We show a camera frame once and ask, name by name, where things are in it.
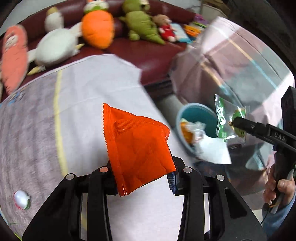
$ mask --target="white duck plush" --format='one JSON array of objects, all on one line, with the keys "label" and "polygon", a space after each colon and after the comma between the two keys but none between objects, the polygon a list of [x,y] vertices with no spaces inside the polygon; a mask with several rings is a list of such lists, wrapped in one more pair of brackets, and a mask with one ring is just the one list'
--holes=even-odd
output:
[{"label": "white duck plush", "polygon": [[59,64],[79,53],[84,44],[78,44],[78,37],[82,36],[78,23],[71,29],[64,28],[64,18],[56,7],[47,11],[45,30],[48,32],[38,43],[36,49],[28,52],[29,62],[38,65],[28,75],[45,70],[46,67]]}]

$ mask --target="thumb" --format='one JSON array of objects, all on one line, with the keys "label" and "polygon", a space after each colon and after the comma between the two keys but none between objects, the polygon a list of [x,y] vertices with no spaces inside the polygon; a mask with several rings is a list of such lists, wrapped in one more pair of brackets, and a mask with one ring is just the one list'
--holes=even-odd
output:
[{"label": "thumb", "polygon": [[295,184],[285,179],[279,180],[278,190],[286,195],[294,196]]}]

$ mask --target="person's arm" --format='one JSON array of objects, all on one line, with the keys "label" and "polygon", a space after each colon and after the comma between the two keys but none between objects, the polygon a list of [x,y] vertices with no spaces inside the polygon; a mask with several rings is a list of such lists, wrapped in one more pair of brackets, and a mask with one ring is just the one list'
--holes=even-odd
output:
[{"label": "person's arm", "polygon": [[[276,193],[274,192],[276,187],[276,181],[274,179],[274,166],[270,169],[268,181],[265,187],[266,189],[263,194],[264,201],[271,205],[271,201],[276,197]],[[269,209],[268,205],[264,205],[262,208],[262,216],[263,218],[266,217],[262,223],[262,227],[267,237],[270,237],[282,224],[295,201],[296,192],[295,181],[293,178],[291,180],[280,180],[277,187],[280,192],[285,194],[278,211],[275,214],[271,214],[267,213]]]}]

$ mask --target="silver screw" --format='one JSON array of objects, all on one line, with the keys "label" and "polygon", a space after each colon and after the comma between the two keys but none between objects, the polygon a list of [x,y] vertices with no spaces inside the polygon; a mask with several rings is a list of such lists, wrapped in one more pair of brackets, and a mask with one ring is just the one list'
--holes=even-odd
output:
[{"label": "silver screw", "polygon": [[191,173],[192,169],[190,167],[184,167],[183,171],[186,173]]},{"label": "silver screw", "polygon": [[108,172],[109,168],[108,167],[101,167],[100,172]]},{"label": "silver screw", "polygon": [[67,180],[72,180],[74,178],[74,174],[70,173],[66,176]]},{"label": "silver screw", "polygon": [[219,181],[224,181],[225,180],[225,177],[223,175],[217,175],[217,179]]}]

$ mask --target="orange wrapper in bin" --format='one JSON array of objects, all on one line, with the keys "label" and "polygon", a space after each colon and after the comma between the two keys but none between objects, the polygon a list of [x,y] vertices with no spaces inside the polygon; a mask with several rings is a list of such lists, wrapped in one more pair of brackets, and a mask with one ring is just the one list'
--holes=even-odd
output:
[{"label": "orange wrapper in bin", "polygon": [[120,196],[176,170],[159,121],[103,104],[104,136]]}]

